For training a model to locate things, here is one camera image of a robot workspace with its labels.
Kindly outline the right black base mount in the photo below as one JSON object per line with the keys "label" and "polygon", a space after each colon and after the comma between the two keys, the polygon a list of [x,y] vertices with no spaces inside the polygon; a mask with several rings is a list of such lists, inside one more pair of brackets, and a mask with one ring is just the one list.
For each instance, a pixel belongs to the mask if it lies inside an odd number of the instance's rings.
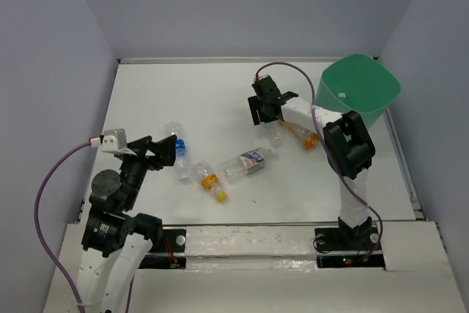
{"label": "right black base mount", "polygon": [[339,221],[336,227],[314,230],[312,245],[319,269],[382,268],[385,260],[379,242],[380,230],[369,218],[355,228]]}

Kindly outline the blue label clear bottle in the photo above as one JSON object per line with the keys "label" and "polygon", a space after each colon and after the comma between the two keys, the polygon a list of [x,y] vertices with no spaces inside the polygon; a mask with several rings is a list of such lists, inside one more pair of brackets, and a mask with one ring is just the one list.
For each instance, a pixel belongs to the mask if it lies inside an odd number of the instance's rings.
{"label": "blue label clear bottle", "polygon": [[169,122],[165,125],[166,132],[177,137],[175,144],[175,162],[173,167],[176,170],[177,178],[182,183],[189,181],[190,165],[188,161],[185,134],[179,122]]}

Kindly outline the yellow cap orange label bottle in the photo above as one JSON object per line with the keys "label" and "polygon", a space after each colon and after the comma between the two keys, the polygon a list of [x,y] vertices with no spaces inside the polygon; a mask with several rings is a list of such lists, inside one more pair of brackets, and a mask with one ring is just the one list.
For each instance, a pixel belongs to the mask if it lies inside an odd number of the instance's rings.
{"label": "yellow cap orange label bottle", "polygon": [[194,180],[200,184],[204,191],[211,195],[215,201],[223,203],[228,199],[228,195],[214,172],[211,165],[206,161],[195,163],[192,167]]}

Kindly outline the green plastic bin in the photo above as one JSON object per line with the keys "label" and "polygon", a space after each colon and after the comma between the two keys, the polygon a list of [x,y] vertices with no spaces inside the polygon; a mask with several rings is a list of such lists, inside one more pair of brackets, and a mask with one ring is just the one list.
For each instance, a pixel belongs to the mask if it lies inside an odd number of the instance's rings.
{"label": "green plastic bin", "polygon": [[[344,100],[338,94],[344,92]],[[370,128],[398,97],[401,84],[377,60],[364,54],[346,56],[329,65],[323,72],[315,93],[315,104],[321,108],[360,114]]]}

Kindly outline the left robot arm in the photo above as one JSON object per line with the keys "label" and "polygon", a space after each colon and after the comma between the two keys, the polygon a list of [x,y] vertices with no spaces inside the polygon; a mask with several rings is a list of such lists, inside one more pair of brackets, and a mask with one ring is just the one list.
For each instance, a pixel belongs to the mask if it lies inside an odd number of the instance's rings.
{"label": "left robot arm", "polygon": [[74,312],[115,312],[140,262],[161,245],[163,237],[160,218],[143,213],[129,216],[128,211],[147,172],[174,165],[177,137],[127,141],[123,129],[114,129],[92,138],[90,144],[122,163],[118,170],[98,172],[91,182]]}

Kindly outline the white foam strip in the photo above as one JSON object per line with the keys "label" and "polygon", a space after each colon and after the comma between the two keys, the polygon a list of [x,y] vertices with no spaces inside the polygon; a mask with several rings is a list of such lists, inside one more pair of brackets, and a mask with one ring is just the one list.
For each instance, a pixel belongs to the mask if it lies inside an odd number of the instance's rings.
{"label": "white foam strip", "polygon": [[188,227],[186,269],[309,270],[315,267],[311,226]]}

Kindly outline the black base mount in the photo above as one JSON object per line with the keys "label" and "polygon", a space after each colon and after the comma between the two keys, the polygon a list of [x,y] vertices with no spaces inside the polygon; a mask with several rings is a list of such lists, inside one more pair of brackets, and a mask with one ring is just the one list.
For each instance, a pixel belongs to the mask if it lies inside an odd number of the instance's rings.
{"label": "black base mount", "polygon": [[145,255],[139,269],[185,269],[187,262],[185,257],[186,240],[186,229],[164,228],[161,241]]}
{"label": "black base mount", "polygon": [[380,230],[369,218],[355,228],[339,221],[336,227],[314,230],[312,245],[319,269],[382,268],[385,260],[379,242]]}

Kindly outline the clear crushed bottle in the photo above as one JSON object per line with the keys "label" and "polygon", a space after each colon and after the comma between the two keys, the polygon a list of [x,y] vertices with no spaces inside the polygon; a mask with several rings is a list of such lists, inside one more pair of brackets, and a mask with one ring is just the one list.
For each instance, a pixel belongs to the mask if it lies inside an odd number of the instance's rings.
{"label": "clear crushed bottle", "polygon": [[275,149],[282,147],[285,140],[283,127],[278,122],[269,122],[265,129],[270,145]]}

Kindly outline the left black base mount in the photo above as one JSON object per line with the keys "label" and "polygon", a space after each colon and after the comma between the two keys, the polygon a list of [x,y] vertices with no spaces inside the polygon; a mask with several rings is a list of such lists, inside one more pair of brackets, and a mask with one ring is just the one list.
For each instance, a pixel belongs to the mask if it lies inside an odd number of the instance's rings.
{"label": "left black base mount", "polygon": [[145,255],[139,269],[185,269],[187,262],[185,257],[186,240],[186,229],[164,228],[161,241]]}

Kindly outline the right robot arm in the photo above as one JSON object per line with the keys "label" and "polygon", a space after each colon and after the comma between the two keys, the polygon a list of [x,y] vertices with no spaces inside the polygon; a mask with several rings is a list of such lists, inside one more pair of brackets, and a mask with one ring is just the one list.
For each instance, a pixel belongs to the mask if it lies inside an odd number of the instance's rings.
{"label": "right robot arm", "polygon": [[377,242],[372,237],[379,233],[366,201],[366,177],[375,147],[360,114],[327,110],[294,92],[282,93],[270,76],[256,77],[252,87],[255,95],[248,98],[248,104],[254,124],[289,122],[317,134],[339,177],[338,225],[315,229],[317,251],[374,251]]}

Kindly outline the white blue label bottle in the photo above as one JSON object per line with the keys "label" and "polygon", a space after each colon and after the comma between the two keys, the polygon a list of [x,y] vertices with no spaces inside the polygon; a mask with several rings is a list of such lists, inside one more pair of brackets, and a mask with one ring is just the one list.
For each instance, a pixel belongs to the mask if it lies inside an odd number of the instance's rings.
{"label": "white blue label bottle", "polygon": [[230,183],[263,170],[268,161],[275,160],[278,152],[272,147],[256,147],[221,164],[221,170]]}

